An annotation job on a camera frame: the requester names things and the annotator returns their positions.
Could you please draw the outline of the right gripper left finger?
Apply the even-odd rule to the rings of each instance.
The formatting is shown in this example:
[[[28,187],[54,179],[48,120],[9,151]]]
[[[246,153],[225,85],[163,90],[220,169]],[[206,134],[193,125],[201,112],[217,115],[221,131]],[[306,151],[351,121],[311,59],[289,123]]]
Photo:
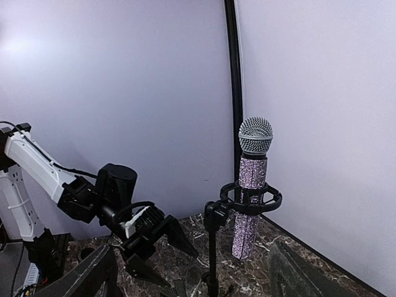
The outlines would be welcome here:
[[[40,296],[123,296],[113,249],[102,244],[77,267],[40,290]]]

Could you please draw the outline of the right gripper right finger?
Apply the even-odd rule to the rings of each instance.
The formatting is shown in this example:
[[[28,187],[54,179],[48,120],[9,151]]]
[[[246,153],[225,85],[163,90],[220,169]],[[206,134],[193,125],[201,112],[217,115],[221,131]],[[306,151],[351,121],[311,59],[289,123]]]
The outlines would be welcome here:
[[[268,254],[272,296],[380,296],[381,294],[318,253],[284,240]]]

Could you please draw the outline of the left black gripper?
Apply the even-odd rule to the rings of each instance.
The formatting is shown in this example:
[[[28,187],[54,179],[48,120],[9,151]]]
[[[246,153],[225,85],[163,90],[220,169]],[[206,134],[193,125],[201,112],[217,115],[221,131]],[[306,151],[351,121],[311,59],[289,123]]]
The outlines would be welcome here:
[[[156,252],[155,243],[163,236],[168,244],[186,255],[198,257],[199,253],[187,238],[179,221],[172,215],[165,215],[152,202],[136,202],[116,210],[111,223],[118,228],[115,232],[121,240],[118,247],[126,260],[126,271],[132,277],[161,287],[170,287],[154,269],[140,257],[150,257]]]

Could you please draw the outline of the black tripod shock-mount stand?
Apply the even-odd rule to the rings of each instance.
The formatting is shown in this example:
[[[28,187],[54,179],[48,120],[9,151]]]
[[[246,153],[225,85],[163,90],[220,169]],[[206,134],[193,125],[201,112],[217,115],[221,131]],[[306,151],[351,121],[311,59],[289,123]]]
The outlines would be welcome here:
[[[204,227],[209,235],[209,271],[201,276],[201,280],[207,285],[209,296],[219,295],[216,234],[221,227],[226,225],[229,211],[234,210],[244,215],[259,216],[262,213],[278,209],[282,200],[281,192],[267,183],[259,189],[247,189],[235,181],[220,189],[218,201],[208,202],[205,205]]]

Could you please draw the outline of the rhinestone silver-head microphone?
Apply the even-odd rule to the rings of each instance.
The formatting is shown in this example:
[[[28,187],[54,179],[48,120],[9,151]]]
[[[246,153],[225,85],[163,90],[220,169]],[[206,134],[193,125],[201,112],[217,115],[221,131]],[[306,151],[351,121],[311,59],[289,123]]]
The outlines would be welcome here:
[[[239,144],[242,155],[239,163],[239,185],[245,189],[260,189],[267,174],[266,154],[273,139],[273,130],[263,117],[246,118],[239,128]],[[233,235],[232,255],[246,261],[250,258],[259,217],[237,213]]]

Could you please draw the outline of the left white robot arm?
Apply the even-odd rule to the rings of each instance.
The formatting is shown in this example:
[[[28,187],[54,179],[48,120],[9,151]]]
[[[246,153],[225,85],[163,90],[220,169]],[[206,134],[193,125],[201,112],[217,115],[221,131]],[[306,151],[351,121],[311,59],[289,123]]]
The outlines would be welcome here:
[[[40,220],[29,197],[24,173],[30,175],[56,206],[73,220],[90,223],[94,218],[121,240],[119,252],[129,275],[160,286],[168,282],[146,261],[154,244],[166,237],[183,253],[197,257],[179,221],[165,215],[153,202],[133,202],[137,173],[113,163],[98,173],[66,168],[53,160],[31,137],[28,123],[1,123],[1,190],[19,228],[29,261],[48,283],[61,278],[53,256],[54,238]]]

